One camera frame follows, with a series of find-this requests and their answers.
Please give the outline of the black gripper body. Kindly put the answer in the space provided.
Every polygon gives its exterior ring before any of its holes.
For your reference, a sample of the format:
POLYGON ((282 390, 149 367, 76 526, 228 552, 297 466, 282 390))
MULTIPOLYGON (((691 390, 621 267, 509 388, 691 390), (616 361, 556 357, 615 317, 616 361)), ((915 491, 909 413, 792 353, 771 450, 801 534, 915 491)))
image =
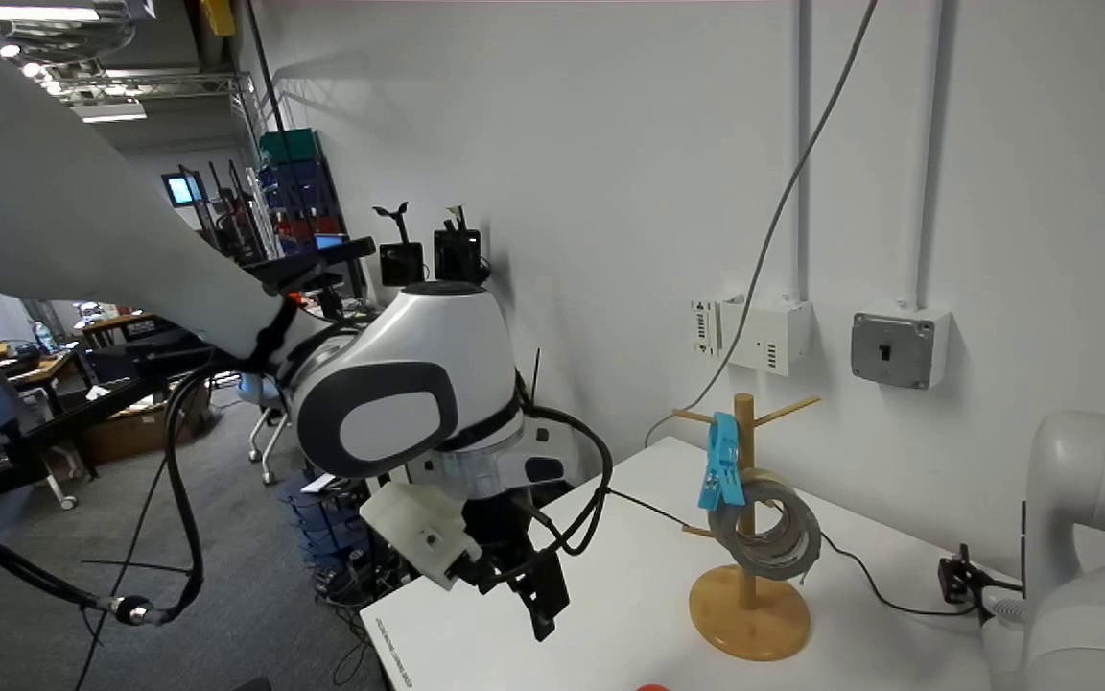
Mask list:
POLYGON ((506 582, 519 594, 534 591, 534 543, 529 512, 512 494, 468 499, 462 534, 479 544, 475 555, 457 555, 452 577, 471 582, 479 594, 506 582))

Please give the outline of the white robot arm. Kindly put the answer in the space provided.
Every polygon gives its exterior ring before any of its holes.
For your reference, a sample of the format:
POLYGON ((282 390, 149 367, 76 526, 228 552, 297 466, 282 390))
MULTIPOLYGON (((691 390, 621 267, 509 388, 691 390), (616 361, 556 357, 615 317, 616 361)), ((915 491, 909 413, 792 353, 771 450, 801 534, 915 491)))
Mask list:
MULTIPOLYGON (((0 60, 0 291, 147 308, 295 401, 301 452, 332 476, 413 462, 506 466, 540 410, 498 302, 407 289, 363 329, 308 317, 214 255, 76 114, 0 60)), ((1026 466, 1025 608, 991 623, 1000 691, 1105 691, 1105 413, 1043 420, 1026 466)))

